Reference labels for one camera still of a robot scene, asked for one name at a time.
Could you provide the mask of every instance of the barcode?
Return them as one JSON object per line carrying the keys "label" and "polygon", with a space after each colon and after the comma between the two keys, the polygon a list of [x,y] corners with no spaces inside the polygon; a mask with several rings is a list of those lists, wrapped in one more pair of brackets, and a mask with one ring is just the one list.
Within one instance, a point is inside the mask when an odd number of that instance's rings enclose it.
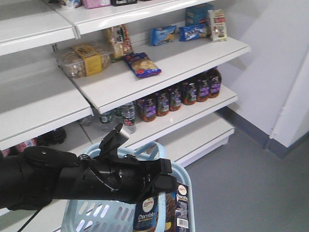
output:
{"label": "barcode", "polygon": [[177,226],[185,227],[185,228],[188,229],[189,228],[189,221],[185,220],[185,219],[178,218],[177,219]]}
{"label": "barcode", "polygon": [[26,144],[26,147],[33,146],[33,145],[34,145],[31,139],[25,141],[25,144]]}

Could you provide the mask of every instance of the yellow label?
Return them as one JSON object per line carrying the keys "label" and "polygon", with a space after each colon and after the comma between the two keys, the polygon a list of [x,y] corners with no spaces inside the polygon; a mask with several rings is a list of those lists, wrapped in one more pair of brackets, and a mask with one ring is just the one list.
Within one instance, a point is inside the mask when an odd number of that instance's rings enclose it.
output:
{"label": "yellow label", "polygon": [[99,73],[103,70],[101,56],[89,44],[79,44],[73,46],[72,49],[83,58],[85,62],[86,76]]}

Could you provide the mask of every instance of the baseboard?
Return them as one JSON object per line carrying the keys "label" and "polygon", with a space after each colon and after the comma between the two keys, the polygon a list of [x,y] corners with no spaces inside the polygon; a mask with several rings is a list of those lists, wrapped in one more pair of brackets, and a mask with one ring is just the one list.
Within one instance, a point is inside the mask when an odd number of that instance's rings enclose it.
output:
{"label": "baseboard", "polygon": [[291,146],[286,147],[279,143],[277,140],[270,139],[268,134],[260,130],[258,127],[247,121],[242,116],[238,115],[227,106],[218,110],[217,113],[226,121],[234,125],[236,128],[242,130],[251,138],[256,140],[264,149],[271,151],[280,159],[286,157],[292,150],[294,150],[302,141],[304,141],[309,136],[308,132]]}
{"label": "baseboard", "polygon": [[242,130],[247,135],[252,137],[254,140],[256,140],[261,146],[265,146],[265,144],[268,142],[268,134],[257,128],[255,125],[253,125],[251,122],[247,121],[242,116],[235,113],[230,108],[223,107],[222,109],[218,110],[217,113],[223,117],[226,121],[231,123],[236,128]]}

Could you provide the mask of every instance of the pink box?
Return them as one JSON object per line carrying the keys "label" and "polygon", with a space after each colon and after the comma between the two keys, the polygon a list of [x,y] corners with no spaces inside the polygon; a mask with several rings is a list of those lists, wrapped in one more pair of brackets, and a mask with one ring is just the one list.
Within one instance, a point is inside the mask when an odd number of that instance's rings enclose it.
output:
{"label": "pink box", "polygon": [[83,0],[83,5],[87,9],[109,6],[111,0]]}

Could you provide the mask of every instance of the chocoflakes box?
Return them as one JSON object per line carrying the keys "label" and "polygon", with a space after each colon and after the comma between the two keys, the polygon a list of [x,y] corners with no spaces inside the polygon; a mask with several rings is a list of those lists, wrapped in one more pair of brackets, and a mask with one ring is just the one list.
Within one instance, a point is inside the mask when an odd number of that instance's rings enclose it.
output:
{"label": "chocoflakes box", "polygon": [[[158,216],[157,197],[136,204],[133,232],[154,232]],[[176,191],[166,194],[164,232],[190,232],[188,186],[184,184],[178,183]]]}

